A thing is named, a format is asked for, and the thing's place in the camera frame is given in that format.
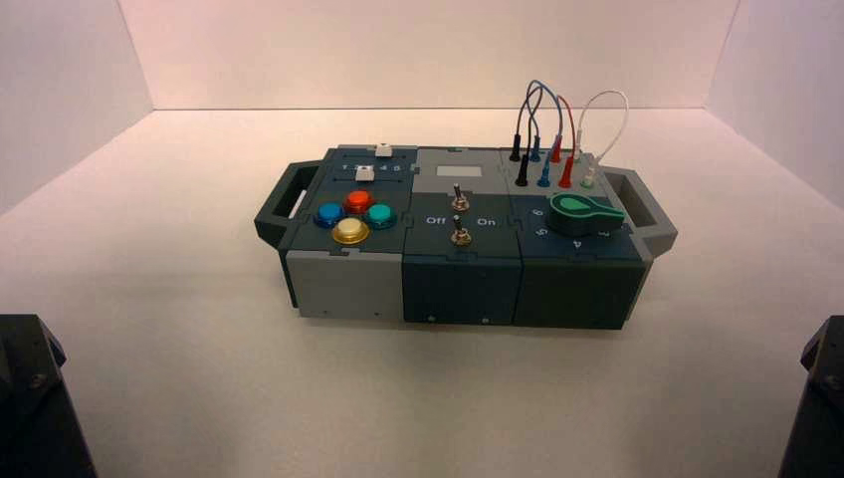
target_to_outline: toggle switch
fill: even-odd
[[[454,183],[454,200],[451,201],[451,207],[457,212],[465,212],[469,210],[469,199],[463,195],[460,190],[460,184]]]
[[[469,234],[469,231],[463,227],[463,223],[460,221],[460,216],[455,214],[453,219],[454,232],[451,234],[451,242],[453,242],[455,246],[468,246],[472,243],[472,236]]]

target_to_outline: screw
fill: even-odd
[[[35,390],[41,388],[47,382],[47,376],[43,373],[36,373],[29,379],[29,388]]]
[[[827,388],[830,390],[841,391],[844,390],[844,383],[841,382],[841,378],[836,375],[826,375],[823,378],[823,384],[826,385]]]

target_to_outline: rotary knob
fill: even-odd
[[[549,199],[545,222],[564,236],[580,237],[614,231],[624,222],[624,212],[595,202],[581,194],[561,192]]]

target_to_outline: teal button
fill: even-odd
[[[390,206],[386,204],[373,204],[366,211],[366,222],[374,229],[386,229],[395,224],[395,215]]]

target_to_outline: white backdrop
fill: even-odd
[[[151,110],[115,0],[0,2],[0,214]]]
[[[512,107],[530,78],[699,108],[737,0],[120,4],[158,109]]]
[[[844,207],[844,2],[744,0],[708,107]]]

